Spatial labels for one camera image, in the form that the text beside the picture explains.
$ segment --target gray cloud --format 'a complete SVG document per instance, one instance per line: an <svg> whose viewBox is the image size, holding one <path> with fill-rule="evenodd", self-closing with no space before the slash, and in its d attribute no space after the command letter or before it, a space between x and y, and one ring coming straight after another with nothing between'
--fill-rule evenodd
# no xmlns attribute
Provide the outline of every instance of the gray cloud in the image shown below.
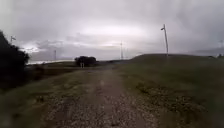
<svg viewBox="0 0 224 128"><path fill-rule="evenodd" d="M51 60L54 50L59 59L119 58L121 41L126 57L165 52L163 23L170 52L189 52L220 46L223 6L223 0L1 0L0 28L16 45L35 47L33 60Z"/></svg>

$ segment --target dirt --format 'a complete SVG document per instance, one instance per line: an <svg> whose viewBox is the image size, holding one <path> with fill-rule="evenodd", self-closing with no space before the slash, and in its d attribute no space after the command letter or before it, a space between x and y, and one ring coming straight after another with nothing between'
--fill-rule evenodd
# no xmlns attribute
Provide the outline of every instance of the dirt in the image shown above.
<svg viewBox="0 0 224 128"><path fill-rule="evenodd" d="M154 128L156 120L122 85L112 67L95 70L80 97L53 101L42 128Z"/></svg>

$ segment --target grass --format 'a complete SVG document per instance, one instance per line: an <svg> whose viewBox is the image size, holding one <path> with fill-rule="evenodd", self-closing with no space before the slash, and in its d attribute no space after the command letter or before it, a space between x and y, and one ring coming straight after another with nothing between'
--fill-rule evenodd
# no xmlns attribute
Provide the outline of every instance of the grass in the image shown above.
<svg viewBox="0 0 224 128"><path fill-rule="evenodd" d="M210 57L142 55L120 66L129 89L157 115L159 127L223 127L224 63Z"/></svg>
<svg viewBox="0 0 224 128"><path fill-rule="evenodd" d="M40 127L40 118L50 99L80 95L83 92L80 85L84 84L87 79L87 72L77 71L2 94L0 96L0 127Z"/></svg>

